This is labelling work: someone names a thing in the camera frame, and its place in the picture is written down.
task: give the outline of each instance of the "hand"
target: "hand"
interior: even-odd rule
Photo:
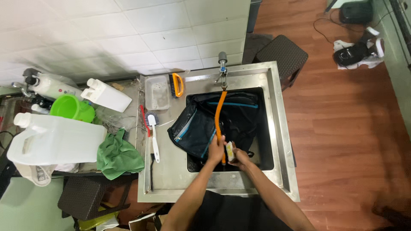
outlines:
[[[229,162],[229,164],[237,166],[241,171],[244,171],[248,165],[252,164],[250,157],[248,157],[245,151],[233,147],[233,153],[236,155],[236,159],[234,162]]]
[[[221,136],[221,139],[217,141],[217,135],[214,135],[211,144],[208,146],[207,162],[212,163],[214,166],[221,162],[224,155],[224,145],[227,144],[225,140],[226,136]]]

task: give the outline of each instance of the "bristles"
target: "bristles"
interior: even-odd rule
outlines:
[[[174,98],[177,98],[177,96],[175,95],[175,86],[174,86],[173,74],[169,74],[169,79],[170,79],[171,95]]]
[[[149,111],[149,112],[147,112],[146,114],[145,114],[145,123],[147,124],[147,125],[149,125],[149,123],[148,123],[148,116],[149,115],[153,115],[154,116],[154,118],[155,118],[155,124],[157,125],[157,124],[160,124],[160,120],[158,119],[158,115],[156,114],[156,113],[154,113],[154,112],[151,112],[151,111]]]

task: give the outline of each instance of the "green towel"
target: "green towel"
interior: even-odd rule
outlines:
[[[124,129],[116,135],[107,134],[97,150],[97,169],[109,180],[124,172],[136,173],[144,169],[144,160],[129,142],[123,140]]]

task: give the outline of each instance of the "faucet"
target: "faucet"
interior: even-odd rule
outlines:
[[[220,77],[215,82],[221,79],[221,88],[225,91],[227,89],[227,54],[224,51],[218,54],[218,63],[220,64]]]
[[[21,90],[21,92],[23,93],[23,95],[25,95],[28,98],[34,98],[34,93],[32,92],[27,92],[26,86],[22,83],[19,82],[13,82],[12,86],[15,88],[19,88]]]

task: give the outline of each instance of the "green bucket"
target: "green bucket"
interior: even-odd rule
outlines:
[[[76,96],[64,94],[54,101],[50,115],[91,123],[95,112],[94,108],[88,105],[88,101],[80,102]]]

